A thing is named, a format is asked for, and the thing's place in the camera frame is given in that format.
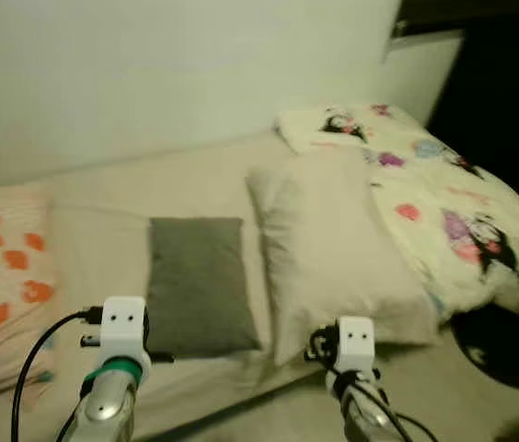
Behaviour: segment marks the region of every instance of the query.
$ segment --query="white wall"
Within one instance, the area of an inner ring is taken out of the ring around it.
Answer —
[[[391,49],[398,0],[0,0],[0,182],[393,101],[424,122],[459,38]]]

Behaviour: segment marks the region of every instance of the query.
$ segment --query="beige bed sheet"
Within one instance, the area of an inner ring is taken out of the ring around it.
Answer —
[[[152,436],[271,390],[316,368],[295,362],[278,371],[271,356],[270,305],[260,233],[245,176],[251,166],[291,152],[271,133],[228,144],[167,153],[55,176],[52,246],[60,270],[64,313],[101,304],[110,296],[143,296],[147,284],[149,216],[237,216],[244,220],[249,304],[263,351],[155,366],[139,391],[135,439]],[[80,349],[93,328],[74,323],[55,338],[57,378],[22,414],[21,440],[54,440],[77,402],[96,351]],[[0,395],[0,441],[9,439],[12,392]]]

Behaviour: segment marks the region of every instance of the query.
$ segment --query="cartoon print blanket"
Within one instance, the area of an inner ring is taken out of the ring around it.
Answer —
[[[297,153],[354,145],[379,213],[443,319],[519,291],[519,195],[402,110],[355,105],[286,112]]]

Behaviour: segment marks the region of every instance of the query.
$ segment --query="floor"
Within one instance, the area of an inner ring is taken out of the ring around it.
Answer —
[[[378,350],[391,405],[441,442],[489,442],[519,431],[519,390],[488,378],[459,352],[452,334],[436,347]],[[415,442],[427,441],[412,428]],[[322,375],[181,427],[155,442],[343,442],[339,405]]]

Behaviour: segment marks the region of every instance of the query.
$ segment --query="orange polka dot pillow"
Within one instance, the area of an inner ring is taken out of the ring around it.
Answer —
[[[47,203],[38,184],[0,187],[0,390],[16,383],[31,346],[54,320]],[[29,378],[45,379],[51,369],[45,348]]]

